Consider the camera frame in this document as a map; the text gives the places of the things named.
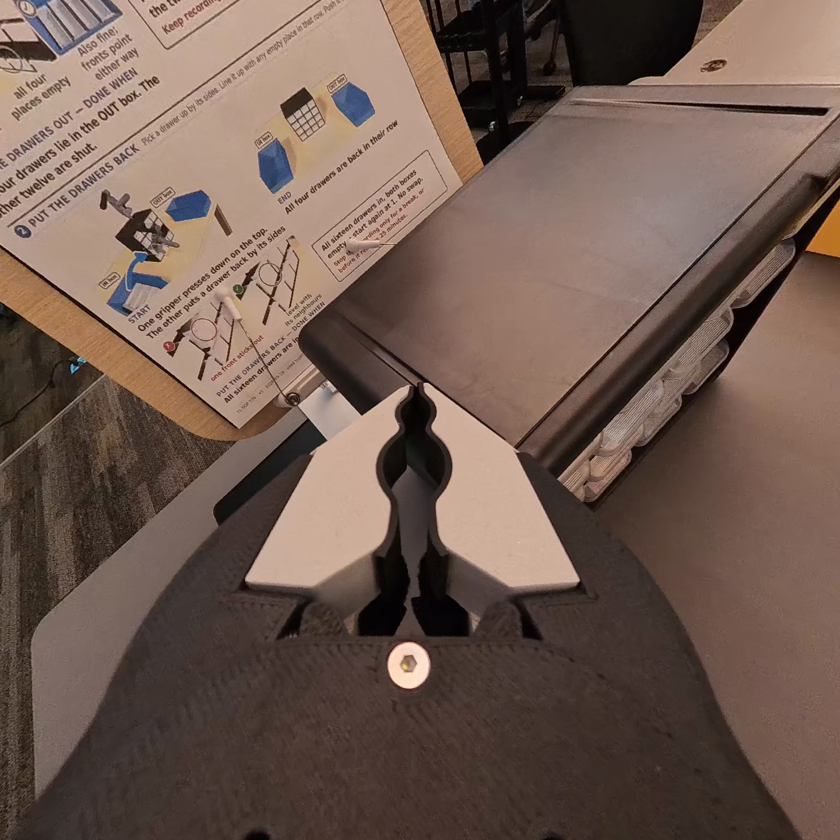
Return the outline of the stack of clear drawers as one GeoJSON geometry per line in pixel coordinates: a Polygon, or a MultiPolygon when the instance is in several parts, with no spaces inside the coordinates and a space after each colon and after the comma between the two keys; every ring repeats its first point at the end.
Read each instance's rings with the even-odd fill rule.
{"type": "Polygon", "coordinates": [[[629,466],[724,361],[736,310],[747,307],[794,259],[793,237],[780,241],[733,288],[657,374],[593,439],[559,477],[579,500],[592,502],[629,466]]]}

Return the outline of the black drawer cabinet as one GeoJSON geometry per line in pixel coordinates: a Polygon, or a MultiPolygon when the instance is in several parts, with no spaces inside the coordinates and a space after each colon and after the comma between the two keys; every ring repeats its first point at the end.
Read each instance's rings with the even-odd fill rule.
{"type": "Polygon", "coordinates": [[[578,87],[369,259],[301,350],[359,413],[426,382],[559,478],[793,237],[699,390],[729,364],[838,203],[838,103],[837,85],[578,87]]]}

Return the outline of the yellow plastic bin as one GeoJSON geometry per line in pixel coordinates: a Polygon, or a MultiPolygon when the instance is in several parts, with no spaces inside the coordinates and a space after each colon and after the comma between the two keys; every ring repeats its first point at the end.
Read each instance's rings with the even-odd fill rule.
{"type": "Polygon", "coordinates": [[[819,256],[830,256],[839,259],[839,236],[840,208],[838,203],[819,228],[806,251],[819,256]]]}

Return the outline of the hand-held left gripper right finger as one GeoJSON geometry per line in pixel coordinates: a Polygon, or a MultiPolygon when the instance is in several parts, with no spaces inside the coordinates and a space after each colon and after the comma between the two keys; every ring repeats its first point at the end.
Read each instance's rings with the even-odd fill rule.
{"type": "Polygon", "coordinates": [[[429,501],[413,614],[467,636],[497,602],[581,583],[519,452],[430,384],[413,388],[413,469],[429,501]]]}

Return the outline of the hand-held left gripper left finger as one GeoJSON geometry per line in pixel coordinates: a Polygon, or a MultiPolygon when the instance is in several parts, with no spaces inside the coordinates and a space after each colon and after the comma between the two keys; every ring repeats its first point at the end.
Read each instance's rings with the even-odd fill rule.
{"type": "Polygon", "coordinates": [[[414,385],[398,389],[312,453],[245,576],[248,589],[355,616],[360,635],[396,634],[410,577],[394,485],[406,472],[417,396],[414,385]]]}

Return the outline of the black metal rack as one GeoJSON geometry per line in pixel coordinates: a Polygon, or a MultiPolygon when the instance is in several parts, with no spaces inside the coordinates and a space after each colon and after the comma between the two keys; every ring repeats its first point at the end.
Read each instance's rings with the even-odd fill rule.
{"type": "Polygon", "coordinates": [[[494,132],[524,102],[553,102],[564,94],[561,85],[531,81],[527,58],[529,37],[554,24],[543,74],[556,71],[558,2],[422,1],[421,6],[472,130],[494,132]]]}

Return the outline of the white board base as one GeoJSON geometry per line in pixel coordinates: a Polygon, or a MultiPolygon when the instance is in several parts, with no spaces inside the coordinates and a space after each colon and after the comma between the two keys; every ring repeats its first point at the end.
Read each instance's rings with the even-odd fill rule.
{"type": "Polygon", "coordinates": [[[360,413],[313,365],[305,363],[302,372],[273,400],[280,408],[297,408],[330,440],[354,424],[360,413]]]}

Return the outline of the black office chair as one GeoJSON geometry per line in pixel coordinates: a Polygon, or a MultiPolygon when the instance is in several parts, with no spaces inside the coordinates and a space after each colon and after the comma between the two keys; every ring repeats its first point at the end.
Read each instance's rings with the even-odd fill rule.
{"type": "Polygon", "coordinates": [[[701,1],[563,1],[574,87],[661,77],[690,51],[701,1]]]}

